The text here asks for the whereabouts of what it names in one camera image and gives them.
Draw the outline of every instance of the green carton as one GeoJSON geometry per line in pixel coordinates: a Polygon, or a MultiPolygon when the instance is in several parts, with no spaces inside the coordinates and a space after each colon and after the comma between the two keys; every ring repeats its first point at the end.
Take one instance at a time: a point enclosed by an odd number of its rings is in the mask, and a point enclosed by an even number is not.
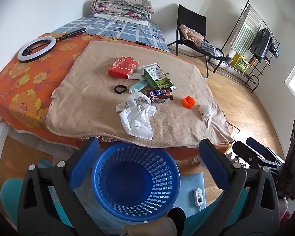
{"type": "Polygon", "coordinates": [[[170,88],[172,91],[177,89],[157,63],[138,68],[138,70],[153,89],[170,88]]]}

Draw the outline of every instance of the red box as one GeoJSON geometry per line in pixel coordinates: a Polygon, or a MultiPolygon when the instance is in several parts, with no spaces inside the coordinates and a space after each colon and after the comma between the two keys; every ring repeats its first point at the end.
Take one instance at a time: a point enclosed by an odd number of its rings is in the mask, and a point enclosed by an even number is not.
{"type": "Polygon", "coordinates": [[[107,73],[111,76],[127,80],[137,66],[139,66],[139,63],[134,61],[133,58],[122,56],[107,69],[107,73]]]}

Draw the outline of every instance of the folded quilt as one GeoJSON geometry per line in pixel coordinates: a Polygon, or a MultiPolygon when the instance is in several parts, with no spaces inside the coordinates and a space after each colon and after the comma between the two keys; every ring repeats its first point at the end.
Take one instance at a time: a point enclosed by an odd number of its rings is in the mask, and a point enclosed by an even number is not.
{"type": "Polygon", "coordinates": [[[109,13],[137,20],[151,19],[151,14],[154,13],[148,0],[95,0],[91,10],[94,13],[109,13]]]}

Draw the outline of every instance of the yellow crate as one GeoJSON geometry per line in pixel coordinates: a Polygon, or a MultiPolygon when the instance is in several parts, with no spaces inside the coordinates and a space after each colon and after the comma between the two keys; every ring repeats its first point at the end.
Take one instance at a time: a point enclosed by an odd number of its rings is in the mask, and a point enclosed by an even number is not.
{"type": "Polygon", "coordinates": [[[230,63],[230,65],[243,74],[247,70],[249,63],[245,60],[243,56],[236,53],[233,56],[233,61],[230,63]]]}

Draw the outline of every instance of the toothpaste tube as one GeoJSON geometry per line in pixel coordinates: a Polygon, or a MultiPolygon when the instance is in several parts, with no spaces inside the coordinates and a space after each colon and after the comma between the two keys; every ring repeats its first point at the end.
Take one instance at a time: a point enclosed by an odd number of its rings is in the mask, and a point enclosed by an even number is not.
{"type": "Polygon", "coordinates": [[[148,86],[148,83],[145,80],[138,81],[134,85],[129,87],[129,93],[138,92],[148,86]]]}

